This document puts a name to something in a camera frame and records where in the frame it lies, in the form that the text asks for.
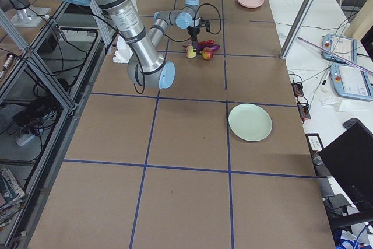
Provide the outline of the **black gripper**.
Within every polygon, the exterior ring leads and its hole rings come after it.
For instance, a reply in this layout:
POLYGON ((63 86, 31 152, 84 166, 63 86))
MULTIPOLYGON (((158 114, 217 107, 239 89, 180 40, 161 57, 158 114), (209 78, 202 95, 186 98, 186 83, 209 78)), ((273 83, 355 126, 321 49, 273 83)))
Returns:
POLYGON ((199 27, 188 27, 187 32, 191 37, 191 43, 194 51, 197 51, 198 48, 198 40, 197 36, 200 33, 200 28, 199 27))

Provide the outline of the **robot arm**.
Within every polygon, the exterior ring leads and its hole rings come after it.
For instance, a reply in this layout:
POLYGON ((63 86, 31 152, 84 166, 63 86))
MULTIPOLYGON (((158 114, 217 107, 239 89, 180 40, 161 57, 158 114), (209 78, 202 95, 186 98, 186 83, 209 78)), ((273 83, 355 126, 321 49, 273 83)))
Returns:
POLYGON ((41 22, 29 0, 1 0, 1 10, 15 11, 10 21, 16 27, 37 27, 41 22))
POLYGON ((134 85, 168 89, 175 78, 175 66, 167 61, 156 47, 170 26, 180 29, 198 27, 199 0, 185 0, 181 10, 159 11, 154 24, 146 30, 132 0, 61 0, 75 5, 88 6, 95 1, 98 7, 112 18, 126 44, 133 52, 127 73, 134 85))

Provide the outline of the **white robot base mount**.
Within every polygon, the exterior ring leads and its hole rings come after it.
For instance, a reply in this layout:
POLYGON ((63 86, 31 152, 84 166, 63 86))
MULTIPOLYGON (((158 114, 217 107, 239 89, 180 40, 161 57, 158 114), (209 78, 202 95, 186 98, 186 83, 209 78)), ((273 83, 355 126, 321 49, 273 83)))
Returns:
POLYGON ((118 64, 127 64, 132 56, 133 52, 129 48, 129 45, 127 45, 127 43, 121 36, 118 36, 115 44, 113 62, 118 64))

